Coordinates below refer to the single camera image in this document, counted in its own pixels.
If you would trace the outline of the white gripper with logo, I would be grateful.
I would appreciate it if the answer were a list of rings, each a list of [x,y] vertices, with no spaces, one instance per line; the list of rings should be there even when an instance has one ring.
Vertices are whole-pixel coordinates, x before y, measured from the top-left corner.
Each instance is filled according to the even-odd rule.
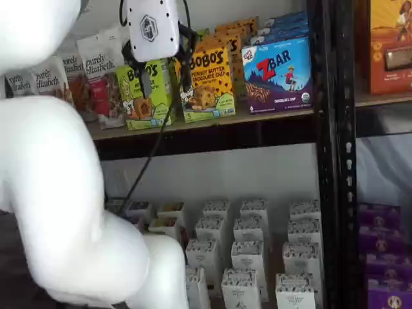
[[[126,1],[126,19],[129,40],[122,47],[125,63],[137,77],[143,97],[149,97],[152,88],[146,62],[176,55],[180,63],[180,84],[184,91],[191,88],[190,63],[196,49],[197,33],[178,24],[175,0]]]

